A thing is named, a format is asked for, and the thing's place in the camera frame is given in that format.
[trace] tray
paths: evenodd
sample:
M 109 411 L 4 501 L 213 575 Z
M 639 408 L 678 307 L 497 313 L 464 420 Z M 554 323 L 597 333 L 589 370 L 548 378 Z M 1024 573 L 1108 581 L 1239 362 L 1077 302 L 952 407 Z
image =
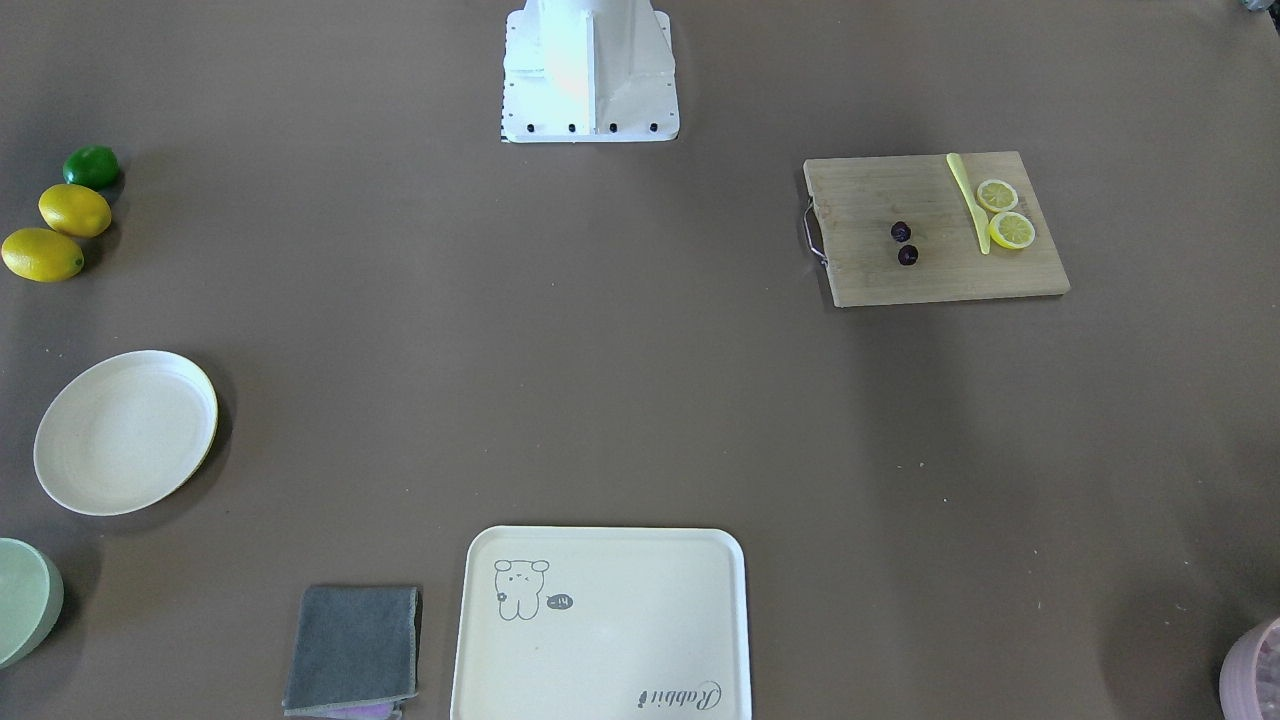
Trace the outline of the tray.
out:
M 467 552 L 451 717 L 746 720 L 742 550 L 675 528 L 495 527 Z
M 1062 295 L 1071 288 L 1021 155 L 960 158 L 974 186 L 1000 178 L 1018 190 L 1015 210 L 1036 225 L 1030 247 L 1005 250 L 992 243 L 991 255 L 978 251 L 973 219 L 946 155 L 805 160 L 837 307 Z M 911 227 L 910 242 L 920 252 L 910 266 L 899 264 L 901 246 L 888 233 L 897 220 Z

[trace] lemon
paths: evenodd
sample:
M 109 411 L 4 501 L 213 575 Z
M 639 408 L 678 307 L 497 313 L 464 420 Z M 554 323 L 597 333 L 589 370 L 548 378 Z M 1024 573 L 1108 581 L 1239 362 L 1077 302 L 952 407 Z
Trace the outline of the lemon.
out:
M 1000 213 L 987 225 L 987 234 L 1001 247 L 1021 250 L 1036 240 L 1036 225 L 1025 215 Z
M 106 199 L 81 184 L 55 184 L 40 196 L 49 227 L 76 237 L 97 237 L 111 224 Z
M 1018 206 L 1018 191 L 1002 179 L 982 181 L 974 195 L 978 196 L 978 205 L 992 213 L 1004 213 Z
M 14 274 L 42 283 L 65 281 L 84 266 L 76 241 L 45 228 L 23 228 L 0 245 L 4 264 Z

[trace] folded towel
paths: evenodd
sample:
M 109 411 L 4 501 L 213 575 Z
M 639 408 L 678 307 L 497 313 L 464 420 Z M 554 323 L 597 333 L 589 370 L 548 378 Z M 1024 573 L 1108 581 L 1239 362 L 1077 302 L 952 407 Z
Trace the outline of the folded towel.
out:
M 401 716 L 417 694 L 417 588 L 315 585 L 302 593 L 284 715 Z

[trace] plate rim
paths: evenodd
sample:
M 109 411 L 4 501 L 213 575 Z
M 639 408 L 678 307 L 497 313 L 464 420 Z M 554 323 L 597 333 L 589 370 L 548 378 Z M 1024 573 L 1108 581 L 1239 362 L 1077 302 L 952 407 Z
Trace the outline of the plate rim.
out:
M 188 370 L 189 379 L 196 380 L 197 384 L 200 386 L 197 388 L 200 395 L 210 401 L 209 402 L 210 411 L 206 415 L 206 418 L 210 421 L 209 433 L 207 437 L 204 438 L 202 443 L 204 447 L 200 450 L 200 457 L 196 460 L 195 466 L 182 479 L 177 480 L 172 488 L 166 489 L 157 497 L 142 501 L 140 505 L 134 503 L 125 510 L 116 510 L 108 512 L 97 510 L 87 510 L 83 507 L 73 507 L 72 505 L 68 505 L 65 501 L 63 501 L 63 498 L 58 497 L 58 495 L 55 495 L 55 492 L 50 489 L 49 482 L 45 479 L 47 470 L 46 473 L 41 473 L 40 448 L 44 442 L 47 442 L 46 423 L 49 423 L 49 416 L 52 413 L 54 407 L 56 407 L 58 404 L 63 401 L 63 398 L 68 393 L 77 392 L 79 386 L 83 386 L 86 382 L 90 382 L 86 378 L 91 378 L 93 374 L 101 373 L 102 369 L 108 365 L 124 363 L 128 359 L 140 356 L 145 357 L 142 363 L 143 366 L 146 365 L 159 366 L 165 364 L 178 364 L 184 366 Z M 177 352 L 170 352 L 168 350 L 131 350 L 128 352 L 120 352 L 119 355 L 113 355 L 111 357 L 108 357 L 105 360 L 93 364 L 92 366 L 87 368 L 86 370 L 76 375 L 69 383 L 67 383 L 65 387 L 63 387 L 63 389 L 58 392 L 56 396 L 54 396 L 54 400 L 50 401 L 49 407 L 45 409 L 45 414 L 40 418 L 40 425 L 36 428 L 36 439 L 32 443 L 32 450 L 31 450 L 32 466 L 35 468 L 36 479 L 40 482 L 40 487 L 45 491 L 45 495 L 47 495 L 54 502 L 65 507 L 67 510 L 93 518 L 113 518 L 116 515 L 127 515 L 129 512 L 137 512 L 143 507 L 150 507 L 151 505 L 155 505 L 156 502 L 160 502 L 161 500 L 169 497 L 178 488 L 186 484 L 187 480 L 189 480 L 192 475 L 196 474 L 197 470 L 200 470 L 200 466 L 204 465 L 205 459 L 209 456 L 210 448 L 214 446 L 214 438 L 218 437 L 218 421 L 219 421 L 218 391 L 214 389 L 214 383 L 209 379 L 209 374 L 205 373 L 204 368 L 201 368 L 189 357 L 186 357 Z

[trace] lime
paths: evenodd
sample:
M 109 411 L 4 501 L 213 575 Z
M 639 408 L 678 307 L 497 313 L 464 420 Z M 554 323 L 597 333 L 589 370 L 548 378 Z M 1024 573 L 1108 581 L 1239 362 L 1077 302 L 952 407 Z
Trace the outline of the lime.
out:
M 987 225 L 987 234 L 1001 247 L 1021 250 L 1036 240 L 1036 225 L 1025 215 L 1000 213 Z
M 86 145 L 63 164 L 63 177 L 72 184 L 101 190 L 120 174 L 120 163 L 115 152 L 105 145 Z
M 76 237 L 97 237 L 111 224 L 106 199 L 79 184 L 55 184 L 40 196 L 40 214 L 49 227 Z
M 974 195 L 978 196 L 978 205 L 992 213 L 1004 213 L 1018 206 L 1018 191 L 1002 179 L 982 181 Z
M 23 228 L 0 245 L 4 264 L 14 274 L 42 283 L 65 281 L 84 266 L 76 241 L 45 228 Z

